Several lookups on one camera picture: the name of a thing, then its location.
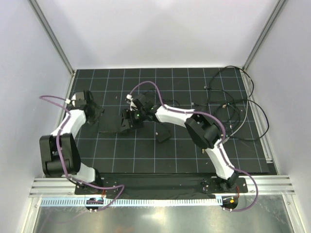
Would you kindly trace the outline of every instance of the white wall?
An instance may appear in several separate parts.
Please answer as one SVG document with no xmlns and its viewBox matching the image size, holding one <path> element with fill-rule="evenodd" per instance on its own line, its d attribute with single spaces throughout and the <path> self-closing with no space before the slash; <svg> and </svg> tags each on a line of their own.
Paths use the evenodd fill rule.
<svg viewBox="0 0 311 233">
<path fill-rule="evenodd" d="M 311 1 L 289 0 L 250 66 L 279 169 L 311 225 Z"/>
<path fill-rule="evenodd" d="M 14 233 L 42 176 L 39 138 L 60 114 L 38 97 L 64 96 L 70 74 L 26 0 L 1 1 L 0 21 L 0 226 Z"/>
<path fill-rule="evenodd" d="M 74 68 L 241 66 L 277 0 L 38 0 Z"/>
</svg>

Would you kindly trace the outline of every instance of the reflective metal surface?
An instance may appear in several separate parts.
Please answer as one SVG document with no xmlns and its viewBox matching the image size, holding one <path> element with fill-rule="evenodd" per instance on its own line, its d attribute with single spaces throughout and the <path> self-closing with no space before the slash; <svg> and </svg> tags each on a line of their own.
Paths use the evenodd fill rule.
<svg viewBox="0 0 311 233">
<path fill-rule="evenodd" d="M 238 208 L 253 196 L 241 196 Z M 84 207 L 41 207 L 35 233 L 293 233 L 282 196 L 259 196 L 248 211 L 219 206 L 110 208 L 83 213 Z M 59 224 L 56 221 L 68 221 Z"/>
</svg>

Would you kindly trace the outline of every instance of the black floor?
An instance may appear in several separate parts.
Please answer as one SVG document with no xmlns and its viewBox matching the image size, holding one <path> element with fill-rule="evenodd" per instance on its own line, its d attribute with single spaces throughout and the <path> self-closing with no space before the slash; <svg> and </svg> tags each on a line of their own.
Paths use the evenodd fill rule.
<svg viewBox="0 0 311 233">
<path fill-rule="evenodd" d="M 204 86 L 218 68 L 168 68 L 168 69 L 96 69 L 78 70 L 72 92 L 90 90 L 95 101 L 104 106 L 105 124 L 119 124 L 119 115 L 129 105 L 125 97 L 142 81 L 153 81 L 159 87 L 162 98 L 176 100 L 175 107 L 190 109 L 191 103 L 203 104 L 207 101 Z M 153 88 L 142 85 L 135 94 Z M 213 81 L 213 88 L 226 90 L 232 97 L 246 98 L 246 91 L 240 72 L 233 68 L 221 72 Z M 225 100 L 223 92 L 213 92 L 211 101 Z M 219 105 L 211 104 L 207 112 L 214 112 Z M 241 104 L 241 118 L 245 106 Z M 219 111 L 217 117 L 227 120 L 230 108 Z M 155 140 L 161 125 L 146 122 L 143 129 L 128 134 L 98 133 L 98 124 L 85 124 L 78 136 L 81 160 L 84 164 L 97 168 L 100 172 L 116 173 L 187 173 L 215 172 L 208 155 L 202 154 L 190 139 L 186 129 L 167 125 L 172 138 L 162 144 Z M 253 114 L 248 112 L 247 122 L 236 134 L 243 138 L 256 138 L 258 131 Z M 235 167 L 248 172 L 269 172 L 260 141 L 245 142 L 230 139 L 224 144 L 226 153 Z"/>
</svg>

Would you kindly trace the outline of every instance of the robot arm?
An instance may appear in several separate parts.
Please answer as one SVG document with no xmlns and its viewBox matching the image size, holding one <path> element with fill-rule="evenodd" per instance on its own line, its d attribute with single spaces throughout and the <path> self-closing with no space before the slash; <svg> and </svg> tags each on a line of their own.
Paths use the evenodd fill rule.
<svg viewBox="0 0 311 233">
<path fill-rule="evenodd" d="M 46 177 L 61 177 L 64 175 L 56 147 L 56 136 L 61 130 L 63 122 L 70 117 L 60 133 L 60 145 L 67 172 L 76 180 L 101 187 L 103 184 L 99 172 L 81 163 L 74 139 L 82 125 L 86 122 L 89 124 L 97 122 L 103 110 L 93 101 L 93 96 L 89 91 L 75 93 L 70 100 L 69 106 L 69 114 L 66 114 L 59 127 L 50 135 L 42 136 L 39 140 L 43 172 Z M 87 188 L 92 189 L 90 191 L 93 192 L 97 191 L 90 187 Z"/>
<path fill-rule="evenodd" d="M 185 127 L 193 142 L 198 147 L 202 148 L 210 157 L 215 166 L 220 183 L 223 183 L 227 189 L 231 189 L 235 186 L 238 174 L 229 167 L 234 166 L 230 163 L 223 145 L 220 144 L 218 147 L 221 141 L 221 130 L 213 120 L 204 115 L 189 114 L 189 112 L 195 111 L 194 109 L 184 110 L 167 105 L 165 105 L 165 107 L 154 105 L 151 101 L 148 101 L 143 94 L 139 94 L 135 98 L 128 95 L 127 101 L 130 103 L 130 109 L 126 109 L 122 112 L 123 119 L 121 128 L 123 130 L 140 128 L 142 127 L 141 122 L 144 120 L 171 123 Z M 188 114 L 177 113 L 181 111 L 187 111 Z"/>
</svg>

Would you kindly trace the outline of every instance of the white grid line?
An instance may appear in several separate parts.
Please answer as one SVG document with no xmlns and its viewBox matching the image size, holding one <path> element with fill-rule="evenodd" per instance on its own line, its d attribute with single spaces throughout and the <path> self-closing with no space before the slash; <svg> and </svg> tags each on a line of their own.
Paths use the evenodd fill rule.
<svg viewBox="0 0 311 233">
<path fill-rule="evenodd" d="M 204 81 L 205 81 L 205 86 L 207 86 L 207 83 L 206 83 L 206 78 L 205 78 L 205 71 L 204 71 L 204 68 L 202 68 L 203 69 L 203 73 L 204 73 Z M 208 104 L 208 109 L 209 109 L 209 112 L 211 113 L 211 111 L 210 111 L 210 106 L 211 106 L 212 104 Z"/>
<path fill-rule="evenodd" d="M 155 173 L 156 172 L 156 124 L 155 124 L 154 137 L 155 137 L 155 144 L 154 144 L 154 173 Z"/>
<path fill-rule="evenodd" d="M 191 99 L 191 88 L 190 88 L 190 77 L 189 77 L 189 68 L 187 68 L 188 72 L 188 83 L 189 83 L 189 95 L 190 95 L 190 103 L 192 108 L 192 99 Z M 196 145 L 194 144 L 194 151 L 195 151 L 195 158 L 198 158 L 197 152 L 196 152 Z M 198 166 L 198 160 L 196 160 L 196 170 L 199 173 L 199 166 Z"/>
<path fill-rule="evenodd" d="M 91 84 L 90 84 L 90 89 L 91 89 L 91 85 L 92 85 L 92 82 L 93 82 L 93 79 L 107 79 L 107 84 L 106 84 L 106 90 L 105 91 L 93 91 L 93 92 L 104 92 L 104 94 L 106 94 L 106 92 L 121 92 L 121 94 L 123 94 L 123 92 L 128 92 L 128 91 L 125 91 L 125 90 L 123 90 L 123 88 L 124 88 L 124 79 L 138 79 L 138 82 L 140 82 L 140 80 L 141 79 L 143 79 L 143 78 L 145 78 L 145 79 L 155 79 L 155 83 L 156 83 L 156 79 L 157 79 L 157 76 L 156 76 L 156 70 L 157 69 L 155 69 L 155 76 L 154 77 L 141 77 L 140 76 L 140 73 L 141 73 L 141 70 L 142 69 L 139 69 L 139 77 L 133 77 L 133 78 L 127 78 L 127 77 L 124 77 L 124 75 L 125 75 L 125 70 L 123 71 L 123 77 L 122 77 L 122 90 L 121 91 L 119 91 L 119 90 L 115 90 L 115 91 L 112 91 L 112 90 L 107 90 L 107 85 L 108 85 L 108 79 L 110 79 L 110 77 L 109 77 L 109 75 L 108 75 L 108 77 L 104 77 L 104 78 L 94 78 L 94 77 L 92 77 L 92 78 L 79 78 L 79 73 L 80 73 L 80 70 L 78 70 L 78 72 L 77 72 L 77 79 L 75 80 L 76 82 L 75 82 L 75 85 L 74 85 L 74 88 L 73 88 L 73 90 L 75 90 L 75 88 L 76 88 L 76 84 L 77 84 L 77 82 L 78 82 L 78 79 L 91 79 Z M 171 77 L 166 77 L 166 78 L 171 78 L 172 79 L 172 87 L 173 87 L 173 83 L 174 83 L 174 81 L 173 81 L 173 73 L 174 73 L 174 69 L 171 69 L 172 70 L 172 76 Z M 190 71 L 189 71 L 189 69 L 187 69 L 187 72 L 188 72 L 188 76 L 187 77 L 182 77 L 182 78 L 185 78 L 185 79 L 188 79 L 188 82 L 189 82 L 189 90 L 176 90 L 176 92 L 189 92 L 190 93 L 190 101 L 192 100 L 191 99 L 191 92 L 200 92 L 200 91 L 206 91 L 206 93 L 207 93 L 207 96 L 208 96 L 208 91 L 207 90 L 190 90 Z M 207 84 L 207 80 L 206 80 L 206 78 L 211 78 L 210 76 L 208 76 L 208 77 L 206 77 L 206 74 L 205 74 L 205 71 L 204 71 L 204 69 L 203 69 L 203 74 L 204 74 L 204 77 L 191 77 L 191 78 L 193 78 L 193 79 L 195 79 L 195 78 L 204 78 L 204 80 L 205 80 L 205 84 Z M 232 78 L 234 78 L 234 79 L 238 79 L 238 81 L 239 81 L 239 78 L 241 78 L 241 77 L 238 77 L 237 76 L 237 74 L 236 74 L 236 76 L 235 77 L 221 77 L 221 81 L 222 81 L 222 85 L 223 85 L 223 80 L 225 81 L 225 79 L 226 78 L 230 78 L 230 79 L 232 79 Z M 240 87 L 240 83 L 238 82 L 238 84 L 239 84 L 239 90 L 227 90 L 227 91 L 232 91 L 232 92 L 237 92 L 237 91 L 239 91 L 240 93 L 241 93 L 241 95 L 243 96 L 243 94 L 244 94 L 244 92 L 246 92 L 246 90 L 242 90 L 241 89 L 241 87 Z M 161 90 L 161 92 L 170 92 L 170 91 L 173 91 L 173 99 L 174 99 L 174 89 L 172 88 L 172 90 Z M 121 107 L 122 106 L 126 106 L 126 107 L 128 107 L 128 105 L 122 105 L 121 104 L 121 101 L 122 101 L 122 95 L 121 95 L 121 97 L 120 97 L 120 105 L 102 105 L 102 106 L 107 106 L 107 107 L 109 107 L 109 106 L 111 106 L 111 107 L 113 107 L 113 106 L 117 106 L 117 107 L 119 107 L 119 114 L 120 114 L 120 111 L 121 111 Z M 219 106 L 218 104 L 211 104 L 211 105 L 208 105 L 208 107 L 209 107 L 209 110 L 210 110 L 210 107 L 211 106 Z M 189 106 L 189 107 L 192 107 L 190 104 L 182 104 L 181 106 Z M 174 142 L 175 142 L 175 158 L 156 158 L 156 124 L 155 124 L 155 133 L 154 133 L 154 138 L 137 138 L 137 133 L 135 132 L 135 138 L 117 138 L 118 137 L 118 134 L 116 135 L 116 137 L 115 138 L 80 138 L 80 134 L 81 134 L 81 130 L 80 130 L 80 132 L 79 132 L 79 136 L 78 136 L 78 138 L 77 138 L 77 140 L 79 141 L 79 139 L 81 139 L 81 140 L 96 140 L 96 144 L 98 143 L 98 140 L 115 140 L 115 149 L 114 149 L 114 158 L 95 158 L 95 156 L 93 157 L 93 158 L 81 158 L 81 159 L 93 159 L 93 164 L 94 164 L 94 160 L 95 159 L 113 159 L 113 165 L 112 165 L 112 172 L 113 172 L 113 169 L 114 169 L 114 160 L 115 159 L 133 159 L 133 172 L 134 172 L 134 170 L 135 170 L 135 168 L 134 168 L 134 166 L 135 166 L 135 160 L 136 159 L 149 159 L 149 158 L 135 158 L 135 153 L 136 153 L 136 140 L 154 140 L 154 142 L 155 142 L 155 148 L 154 148 L 154 157 L 153 158 L 150 158 L 150 159 L 153 159 L 154 160 L 154 172 L 156 172 L 156 160 L 161 160 L 161 159 L 168 159 L 168 160 L 170 160 L 170 159 L 173 159 L 173 160 L 175 160 L 175 165 L 176 165 L 176 172 L 177 172 L 177 151 L 176 151 L 176 141 L 177 140 L 191 140 L 191 138 L 176 138 L 176 131 L 175 131 L 175 126 L 174 126 L 174 135 L 175 135 L 175 137 L 174 138 L 171 138 L 170 140 L 174 140 Z M 116 143 L 117 143 L 117 140 L 134 140 L 135 142 L 134 142 L 134 157 L 133 158 L 116 158 L 115 156 L 115 153 L 116 153 Z M 196 146 L 195 146 L 195 152 L 196 152 L 196 158 L 178 158 L 178 159 L 181 159 L 181 160 L 187 160 L 187 159 L 196 159 L 196 160 L 200 160 L 200 161 L 202 161 L 202 160 L 208 160 L 209 158 L 207 157 L 207 158 L 197 158 L 197 149 L 196 149 Z M 230 158 L 231 160 L 265 160 L 266 158 L 259 158 L 259 156 L 258 156 L 258 153 L 257 153 L 257 158 L 255 158 L 255 159 L 253 159 L 253 158 Z"/>
<path fill-rule="evenodd" d="M 116 140 L 115 138 L 80 138 L 80 140 Z M 134 138 L 117 138 L 117 140 L 135 140 Z M 136 138 L 136 140 L 155 140 L 155 138 Z M 191 138 L 170 138 L 169 140 L 192 140 Z"/>
<path fill-rule="evenodd" d="M 170 92 L 172 90 L 161 90 L 161 92 Z M 194 91 L 194 92 L 204 92 L 205 90 L 175 90 L 175 92 L 189 92 L 189 91 Z M 245 90 L 225 90 L 227 92 L 229 91 L 235 91 L 235 92 L 246 92 Z M 92 91 L 94 93 L 96 92 L 130 92 L 130 91 L 125 91 L 125 90 L 107 90 L 107 91 Z"/>
<path fill-rule="evenodd" d="M 125 69 L 124 69 L 123 79 L 122 79 L 122 90 L 123 90 L 123 84 L 124 84 L 124 76 L 125 76 Z M 120 115 L 120 111 L 121 111 L 121 102 L 122 102 L 122 93 L 121 93 L 121 96 L 120 96 L 119 115 Z M 117 148 L 117 138 L 118 138 L 118 133 L 116 133 L 115 150 L 114 150 L 114 152 L 113 152 L 113 161 L 112 161 L 111 172 L 113 172 L 113 167 L 114 167 L 114 165 L 115 165 L 116 148 Z"/>
<path fill-rule="evenodd" d="M 108 71 L 108 77 L 107 77 L 107 82 L 106 82 L 105 90 L 107 90 L 107 86 L 108 86 L 109 73 L 110 73 L 110 70 Z M 103 104 L 104 104 L 104 102 L 105 102 L 105 98 L 106 98 L 106 92 L 105 92 L 105 94 L 104 94 Z M 94 149 L 94 157 L 93 157 L 92 167 L 94 167 L 94 161 L 95 161 L 95 155 L 96 155 L 96 148 L 97 148 L 97 143 L 98 143 L 98 136 L 99 136 L 99 132 L 97 132 L 97 138 L 96 138 L 96 144 L 95 144 L 95 149 Z"/>
<path fill-rule="evenodd" d="M 173 79 L 173 68 L 172 68 L 172 93 L 173 93 L 173 100 L 174 100 L 174 79 Z M 176 173 L 177 173 L 177 150 L 176 150 L 176 126 L 174 124 L 174 138 L 175 138 L 175 163 L 176 163 Z"/>
<path fill-rule="evenodd" d="M 123 79 L 123 77 L 112 77 L 113 79 Z M 142 79 L 152 79 L 154 77 L 141 77 Z M 166 79 L 170 79 L 172 77 L 158 77 L 158 78 L 166 78 Z M 179 78 L 179 79 L 187 79 L 188 77 L 174 77 L 174 78 Z M 195 78 L 195 79 L 200 79 L 203 77 L 191 77 L 191 78 Z M 223 77 L 224 79 L 235 79 L 235 77 Z M 97 77 L 94 79 L 107 79 L 107 77 Z M 137 79 L 137 77 L 124 77 L 124 79 Z"/>
<path fill-rule="evenodd" d="M 95 159 L 134 159 L 134 158 L 95 158 Z M 148 159 L 148 160 L 154 160 L 154 158 L 136 158 L 137 159 Z M 170 160 L 175 160 L 174 158 L 155 158 L 156 160 L 163 160 L 163 159 L 170 159 Z M 182 160 L 194 160 L 196 158 L 178 158 Z M 210 158 L 197 158 L 198 160 L 210 160 Z M 230 160 L 258 160 L 257 158 L 229 158 Z"/>
<path fill-rule="evenodd" d="M 139 69 L 139 79 L 138 79 L 138 83 L 140 83 L 140 69 Z M 137 130 L 135 130 L 133 173 L 134 173 L 134 168 L 135 168 L 136 134 L 137 134 Z"/>
<path fill-rule="evenodd" d="M 77 78 L 76 78 L 76 82 L 74 83 L 73 92 L 74 92 L 74 90 L 75 90 L 75 88 L 76 88 L 77 80 L 78 80 L 79 74 L 80 74 L 80 70 L 78 70 L 78 73 L 77 73 Z M 76 138 L 77 138 L 77 143 L 76 143 L 76 147 L 77 147 L 77 148 L 78 148 L 78 145 L 79 145 L 79 138 L 80 138 L 81 131 L 82 131 L 82 128 L 79 130 L 78 137 L 76 137 Z"/>
<path fill-rule="evenodd" d="M 238 75 L 237 75 L 237 71 L 235 70 L 235 76 L 237 77 L 237 81 L 238 81 L 238 84 L 239 84 L 239 89 L 241 90 L 241 87 L 240 87 L 240 82 L 239 82 L 239 79 L 238 79 Z M 251 132 L 251 135 L 252 135 L 252 138 L 254 138 L 253 136 L 253 132 L 252 132 L 252 127 L 251 127 L 251 124 L 248 123 L 248 126 L 249 126 L 249 130 Z M 259 167 L 260 167 L 260 171 L 262 172 L 262 169 L 261 169 L 261 164 L 260 164 L 260 160 L 259 160 L 259 156 L 258 156 L 258 152 L 257 152 L 257 148 L 256 148 L 256 143 L 254 143 L 254 147 L 255 147 L 255 151 L 256 151 L 256 155 L 257 155 L 257 158 L 258 158 L 258 163 L 259 163 Z"/>
<path fill-rule="evenodd" d="M 223 83 L 223 79 L 222 79 L 222 74 L 220 72 L 220 69 L 219 69 L 219 75 L 220 75 L 220 80 L 222 82 L 222 86 L 223 86 L 223 89 L 224 89 L 224 83 Z M 227 112 L 228 112 L 228 118 L 230 118 L 230 113 L 229 113 L 229 109 L 227 109 Z M 239 169 L 241 169 L 241 166 L 240 166 L 240 162 L 239 162 L 239 157 L 238 157 L 238 151 L 237 151 L 237 146 L 235 145 L 235 139 L 233 139 L 233 143 L 234 143 L 234 149 L 235 149 L 235 154 L 237 155 L 237 158 L 238 158 L 238 165 L 239 165 Z"/>
</svg>

